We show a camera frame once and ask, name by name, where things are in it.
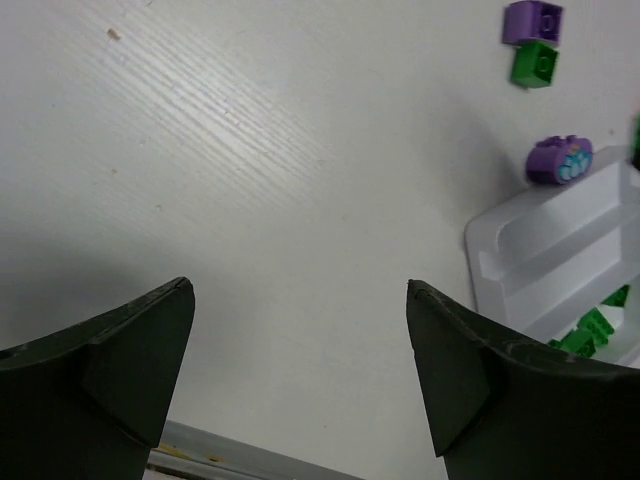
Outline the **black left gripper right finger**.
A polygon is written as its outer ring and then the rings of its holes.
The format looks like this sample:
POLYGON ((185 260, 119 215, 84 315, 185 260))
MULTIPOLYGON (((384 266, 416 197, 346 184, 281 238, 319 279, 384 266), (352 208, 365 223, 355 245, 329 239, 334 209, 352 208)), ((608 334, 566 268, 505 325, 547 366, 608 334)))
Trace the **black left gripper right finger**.
POLYGON ((449 478, 638 477, 637 370, 540 343, 419 280, 406 317, 449 478))

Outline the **small green lego brick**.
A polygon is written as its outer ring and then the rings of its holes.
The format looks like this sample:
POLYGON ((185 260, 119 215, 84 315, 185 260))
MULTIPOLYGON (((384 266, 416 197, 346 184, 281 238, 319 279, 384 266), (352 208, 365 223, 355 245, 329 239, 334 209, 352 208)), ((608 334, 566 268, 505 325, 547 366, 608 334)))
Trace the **small green lego brick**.
POLYGON ((585 330, 572 330, 561 340, 551 339, 548 345, 584 358, 591 358, 596 353, 594 337, 585 330))

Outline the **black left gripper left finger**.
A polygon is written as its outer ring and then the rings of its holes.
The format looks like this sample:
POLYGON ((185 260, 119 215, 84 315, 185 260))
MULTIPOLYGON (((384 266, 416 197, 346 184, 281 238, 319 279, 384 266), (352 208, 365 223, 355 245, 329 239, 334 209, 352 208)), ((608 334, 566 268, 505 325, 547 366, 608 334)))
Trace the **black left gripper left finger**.
POLYGON ((139 479, 161 440, 195 314, 176 278, 1 353, 4 479, 139 479))

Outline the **green 2x2 lego brick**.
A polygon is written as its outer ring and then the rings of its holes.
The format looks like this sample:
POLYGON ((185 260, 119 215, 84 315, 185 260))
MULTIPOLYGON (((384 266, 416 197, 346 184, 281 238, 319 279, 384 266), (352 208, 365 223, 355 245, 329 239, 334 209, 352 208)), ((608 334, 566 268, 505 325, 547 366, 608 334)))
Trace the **green 2x2 lego brick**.
POLYGON ((589 333, 597 347, 607 345, 609 337, 615 333, 614 327, 597 308, 591 309, 580 318, 577 329, 589 333))

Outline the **green lego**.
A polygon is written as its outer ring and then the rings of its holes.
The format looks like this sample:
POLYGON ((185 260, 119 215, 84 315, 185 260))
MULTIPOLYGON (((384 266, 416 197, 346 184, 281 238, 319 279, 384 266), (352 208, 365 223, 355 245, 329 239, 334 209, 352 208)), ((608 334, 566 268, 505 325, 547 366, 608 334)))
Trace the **green lego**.
POLYGON ((532 41, 515 51, 510 81, 520 87, 545 88, 552 84, 559 51, 541 41, 532 41))
POLYGON ((611 295, 609 295, 605 300, 601 302, 601 304, 609 307, 624 308, 627 302, 629 291, 630 285, 625 284, 618 288, 611 295))

